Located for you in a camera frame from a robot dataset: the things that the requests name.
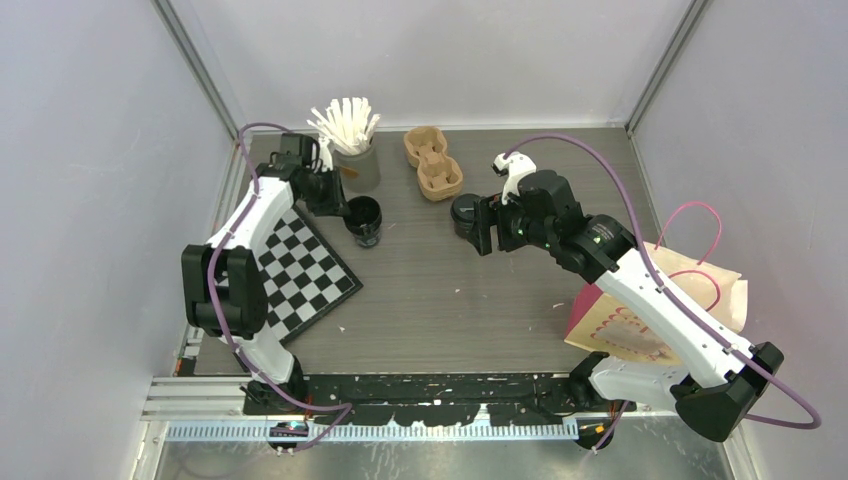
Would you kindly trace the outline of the black coffee lid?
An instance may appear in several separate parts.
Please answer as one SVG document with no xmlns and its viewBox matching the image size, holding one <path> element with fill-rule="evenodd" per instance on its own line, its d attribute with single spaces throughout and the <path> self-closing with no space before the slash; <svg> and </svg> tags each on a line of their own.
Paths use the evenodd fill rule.
<svg viewBox="0 0 848 480">
<path fill-rule="evenodd" d="M 478 202 L 479 199 L 480 199 L 479 195 L 472 194 L 472 193 L 465 193 L 465 194 L 458 195 L 456 198 L 453 199 L 451 207 L 450 207 L 451 219 L 454 216 L 460 216 L 460 215 L 470 216 L 471 214 L 473 214 L 474 218 L 475 218 L 475 205 L 476 205 L 476 203 Z"/>
</svg>

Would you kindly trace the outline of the single black coffee cup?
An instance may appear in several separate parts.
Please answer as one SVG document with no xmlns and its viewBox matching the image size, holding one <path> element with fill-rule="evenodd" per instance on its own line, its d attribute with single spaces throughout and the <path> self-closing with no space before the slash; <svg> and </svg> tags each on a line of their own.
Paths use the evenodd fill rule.
<svg viewBox="0 0 848 480">
<path fill-rule="evenodd" d="M 452 221 L 456 235 L 464 240 L 469 240 L 475 231 L 474 215 L 454 216 Z"/>
</svg>

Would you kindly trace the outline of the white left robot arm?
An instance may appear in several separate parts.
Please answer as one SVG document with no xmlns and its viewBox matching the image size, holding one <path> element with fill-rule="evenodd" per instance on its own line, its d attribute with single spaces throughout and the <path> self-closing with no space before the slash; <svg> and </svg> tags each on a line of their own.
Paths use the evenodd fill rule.
<svg viewBox="0 0 848 480">
<path fill-rule="evenodd" d="M 306 405 L 299 360 L 268 323 L 268 295 L 257 250 L 297 202 L 316 216 L 343 217 L 350 207 L 326 143 L 284 133 L 269 162 L 251 172 L 252 185 L 225 224 L 181 254 L 188 323 L 223 340 L 248 368 L 250 398 L 284 414 Z"/>
</svg>

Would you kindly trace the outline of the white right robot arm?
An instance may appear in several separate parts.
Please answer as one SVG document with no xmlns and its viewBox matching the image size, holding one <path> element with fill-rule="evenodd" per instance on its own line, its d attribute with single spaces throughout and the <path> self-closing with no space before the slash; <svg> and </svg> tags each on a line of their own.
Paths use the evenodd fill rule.
<svg viewBox="0 0 848 480">
<path fill-rule="evenodd" d="M 673 410 L 695 433 L 725 441 L 784 360 L 772 343 L 753 345 L 716 321 L 650 261 L 615 218 L 586 215 L 569 182 L 552 170 L 531 173 L 514 192 L 479 197 L 469 242 L 480 255 L 524 246 L 546 251 L 566 271 L 613 296 L 680 359 L 678 366 L 590 353 L 569 374 L 584 410 L 629 400 Z"/>
</svg>

